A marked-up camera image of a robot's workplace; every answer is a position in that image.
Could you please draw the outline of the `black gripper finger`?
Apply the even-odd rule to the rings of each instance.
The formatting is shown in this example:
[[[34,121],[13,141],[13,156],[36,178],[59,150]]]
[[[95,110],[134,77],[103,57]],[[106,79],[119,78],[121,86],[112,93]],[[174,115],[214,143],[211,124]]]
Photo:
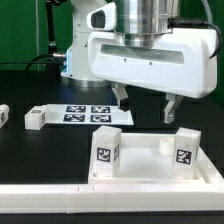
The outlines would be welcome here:
[[[118,108],[122,111],[128,111],[130,109],[130,105],[126,86],[120,83],[113,83],[112,91],[117,99]]]
[[[167,93],[166,100],[168,101],[168,103],[164,109],[163,121],[166,124],[171,124],[175,120],[176,109],[182,102],[183,97],[180,95]]]

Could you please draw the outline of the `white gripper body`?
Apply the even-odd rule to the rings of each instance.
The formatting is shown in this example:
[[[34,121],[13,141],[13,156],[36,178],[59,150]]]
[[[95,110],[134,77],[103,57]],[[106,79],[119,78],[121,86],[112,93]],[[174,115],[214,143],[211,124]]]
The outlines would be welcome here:
[[[217,35],[212,29],[181,29],[159,35],[154,45],[129,47],[121,35],[93,32],[88,40],[92,74],[115,83],[201,98],[217,85]]]

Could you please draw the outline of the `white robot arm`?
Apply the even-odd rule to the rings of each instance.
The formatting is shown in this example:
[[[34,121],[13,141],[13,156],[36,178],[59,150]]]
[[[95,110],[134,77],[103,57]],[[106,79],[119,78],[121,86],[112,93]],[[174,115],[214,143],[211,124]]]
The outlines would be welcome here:
[[[175,119],[185,97],[202,98],[217,86],[219,29],[210,21],[183,19],[180,0],[50,0],[73,6],[73,42],[61,75],[83,87],[109,84],[127,111],[126,87],[164,92],[164,121]]]

